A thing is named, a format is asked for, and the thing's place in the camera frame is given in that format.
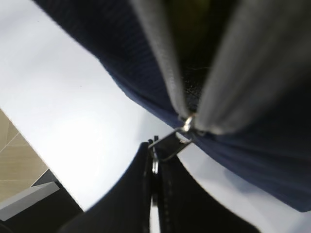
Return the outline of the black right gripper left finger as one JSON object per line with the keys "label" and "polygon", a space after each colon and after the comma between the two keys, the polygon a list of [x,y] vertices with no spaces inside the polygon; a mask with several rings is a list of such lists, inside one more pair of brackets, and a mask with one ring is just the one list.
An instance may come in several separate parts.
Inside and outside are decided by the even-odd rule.
{"label": "black right gripper left finger", "polygon": [[61,233],[148,233],[152,196],[149,144],[141,143],[132,163],[93,207],[78,215]]}

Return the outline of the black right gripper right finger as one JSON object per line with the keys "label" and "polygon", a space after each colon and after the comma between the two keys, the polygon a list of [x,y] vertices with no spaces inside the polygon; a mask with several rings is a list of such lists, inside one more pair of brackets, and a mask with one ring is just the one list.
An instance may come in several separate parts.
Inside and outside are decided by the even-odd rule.
{"label": "black right gripper right finger", "polygon": [[155,149],[158,213],[162,233],[257,233],[259,230],[221,205],[188,173],[177,156]]}

